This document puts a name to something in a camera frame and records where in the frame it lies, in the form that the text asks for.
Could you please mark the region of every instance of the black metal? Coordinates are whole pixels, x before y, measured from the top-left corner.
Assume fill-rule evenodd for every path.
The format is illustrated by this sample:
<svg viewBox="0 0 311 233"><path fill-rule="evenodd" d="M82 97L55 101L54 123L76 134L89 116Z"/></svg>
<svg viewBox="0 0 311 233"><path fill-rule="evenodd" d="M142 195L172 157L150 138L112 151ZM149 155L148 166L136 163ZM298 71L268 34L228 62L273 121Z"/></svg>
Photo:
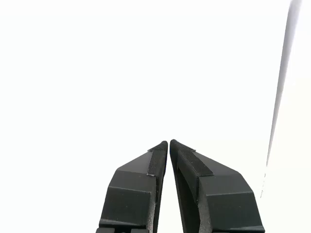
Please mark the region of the black metal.
<svg viewBox="0 0 311 233"><path fill-rule="evenodd" d="M168 143L119 167L107 190L96 233L156 233Z"/></svg>
<svg viewBox="0 0 311 233"><path fill-rule="evenodd" d="M242 175L172 140L170 155L184 233L263 233Z"/></svg>
<svg viewBox="0 0 311 233"><path fill-rule="evenodd" d="M168 144L115 172L96 233L156 233ZM172 140L170 155L184 233L264 233L242 175Z"/></svg>

